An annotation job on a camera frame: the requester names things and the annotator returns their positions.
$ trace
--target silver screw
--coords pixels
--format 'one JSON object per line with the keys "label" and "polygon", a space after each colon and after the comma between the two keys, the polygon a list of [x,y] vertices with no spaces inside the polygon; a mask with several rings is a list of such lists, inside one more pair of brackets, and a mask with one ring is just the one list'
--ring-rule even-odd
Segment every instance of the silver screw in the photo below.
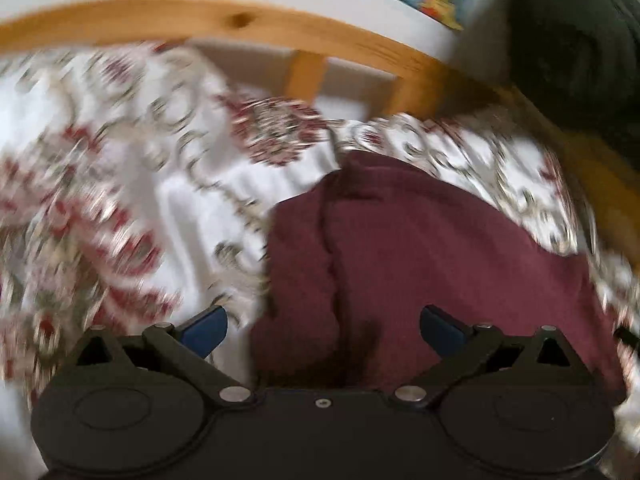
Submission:
{"label": "silver screw", "polygon": [[396,390],[396,397],[404,402],[420,402],[427,396],[427,392],[420,386],[400,386]]}
{"label": "silver screw", "polygon": [[220,399],[226,400],[226,402],[245,402],[251,397],[251,390],[244,386],[227,386],[222,388],[218,395]]}
{"label": "silver screw", "polygon": [[318,399],[316,400],[316,406],[318,408],[328,408],[332,405],[332,402],[329,399]]}

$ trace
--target folded maroon garment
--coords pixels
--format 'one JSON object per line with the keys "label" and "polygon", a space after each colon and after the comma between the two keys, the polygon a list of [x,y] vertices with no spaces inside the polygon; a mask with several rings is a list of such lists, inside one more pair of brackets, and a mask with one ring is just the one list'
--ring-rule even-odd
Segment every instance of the folded maroon garment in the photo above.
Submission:
{"label": "folded maroon garment", "polygon": [[545,251],[491,205],[399,160],[351,152],[278,204],[268,256],[271,304],[251,332],[267,384],[392,391],[439,361],[418,326],[435,304],[508,335],[556,325],[624,395],[586,259]]}

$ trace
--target wooden bed frame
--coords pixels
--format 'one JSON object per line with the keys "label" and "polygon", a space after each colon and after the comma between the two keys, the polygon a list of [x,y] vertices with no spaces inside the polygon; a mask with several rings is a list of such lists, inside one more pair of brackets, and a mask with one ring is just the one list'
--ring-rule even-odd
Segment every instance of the wooden bed frame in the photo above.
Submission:
{"label": "wooden bed frame", "polygon": [[[418,118],[452,97],[467,107],[491,102],[532,108],[511,89],[491,89],[404,44],[322,16],[237,0],[95,0],[0,23],[0,53],[62,44],[217,37],[293,50],[284,93],[313,102],[329,57],[396,76],[385,112]],[[596,136],[565,132],[535,109],[535,130],[578,177],[603,238],[640,266],[640,178]]]}

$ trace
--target white floral fabric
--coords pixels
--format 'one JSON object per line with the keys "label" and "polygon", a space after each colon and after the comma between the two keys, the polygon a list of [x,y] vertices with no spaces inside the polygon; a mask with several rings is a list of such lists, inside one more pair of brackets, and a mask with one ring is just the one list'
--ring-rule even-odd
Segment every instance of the white floral fabric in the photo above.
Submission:
{"label": "white floral fabric", "polygon": [[36,401],[93,324],[137,333],[216,301],[231,323],[209,359],[250,384],[269,211],[339,168],[346,150],[468,190],[549,251],[589,251],[604,308],[638,325],[637,280],[597,253],[555,157],[503,108],[328,121],[302,102],[238,93],[191,48],[67,48],[0,59],[0,146],[0,465],[19,464],[11,478],[44,470],[16,406]]}

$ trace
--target wood knot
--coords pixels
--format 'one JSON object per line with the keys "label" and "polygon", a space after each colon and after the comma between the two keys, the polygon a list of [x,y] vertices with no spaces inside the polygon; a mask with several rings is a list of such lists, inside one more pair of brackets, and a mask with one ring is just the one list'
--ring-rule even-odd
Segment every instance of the wood knot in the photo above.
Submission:
{"label": "wood knot", "polygon": [[237,14],[232,14],[228,22],[231,28],[240,29],[251,25],[254,19],[255,16],[250,12],[238,12]]}

